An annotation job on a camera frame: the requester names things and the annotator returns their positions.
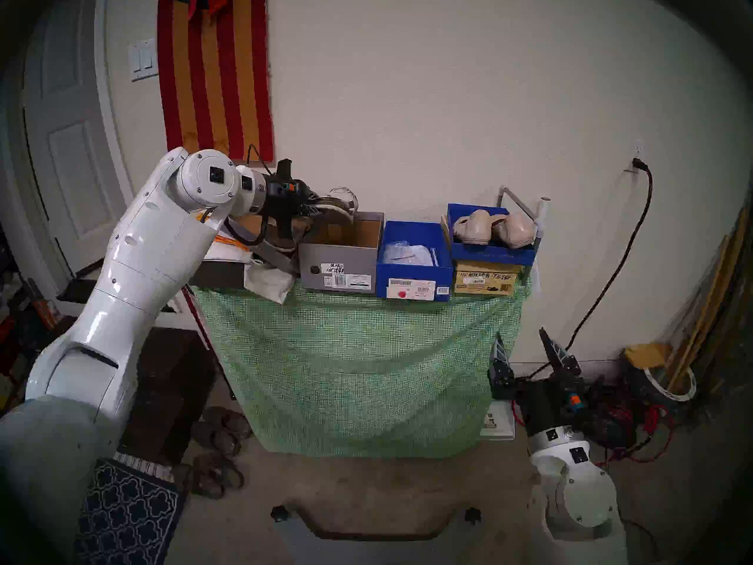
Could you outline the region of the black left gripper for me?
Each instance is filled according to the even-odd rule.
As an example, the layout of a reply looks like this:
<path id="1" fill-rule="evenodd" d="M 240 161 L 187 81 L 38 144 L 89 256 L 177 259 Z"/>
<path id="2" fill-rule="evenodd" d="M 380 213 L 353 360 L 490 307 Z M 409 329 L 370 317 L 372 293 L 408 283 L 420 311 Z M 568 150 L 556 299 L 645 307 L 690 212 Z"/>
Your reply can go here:
<path id="1" fill-rule="evenodd" d="M 292 239 L 294 218 L 338 219 L 336 210 L 309 210 L 310 206 L 344 206 L 344 200 L 326 196 L 311 198 L 311 190 L 299 179 L 291 176 L 292 160 L 283 159 L 276 172 L 266 175 L 266 217 L 276 224 L 280 238 Z"/>

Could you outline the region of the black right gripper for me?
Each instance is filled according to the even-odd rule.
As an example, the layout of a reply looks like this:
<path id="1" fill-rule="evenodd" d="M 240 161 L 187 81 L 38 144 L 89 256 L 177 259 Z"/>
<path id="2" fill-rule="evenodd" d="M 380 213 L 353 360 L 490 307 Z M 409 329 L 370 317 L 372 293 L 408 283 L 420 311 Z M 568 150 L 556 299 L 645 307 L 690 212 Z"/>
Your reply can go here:
<path id="1" fill-rule="evenodd" d="M 576 358 L 544 327 L 539 336 L 553 372 L 548 378 L 527 380 L 510 375 L 504 341 L 495 333 L 489 357 L 488 381 L 492 399 L 512 404 L 514 420 L 532 437 L 557 427 L 571 425 L 575 415 L 585 408 L 588 383 L 581 377 Z"/>

